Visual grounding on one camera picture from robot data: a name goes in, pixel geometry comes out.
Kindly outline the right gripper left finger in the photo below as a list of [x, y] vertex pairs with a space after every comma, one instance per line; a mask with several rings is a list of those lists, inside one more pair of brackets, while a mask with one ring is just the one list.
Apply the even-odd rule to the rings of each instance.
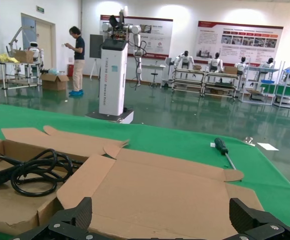
[[92, 221], [92, 199], [83, 198], [70, 209], [56, 212], [48, 223], [14, 237], [15, 240], [94, 240], [88, 232]]

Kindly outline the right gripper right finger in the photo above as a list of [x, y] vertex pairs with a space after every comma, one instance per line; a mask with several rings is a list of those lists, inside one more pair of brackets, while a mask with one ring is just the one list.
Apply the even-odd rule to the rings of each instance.
[[229, 219], [237, 231], [226, 240], [290, 240], [290, 227], [269, 212], [249, 208], [238, 198], [229, 201]]

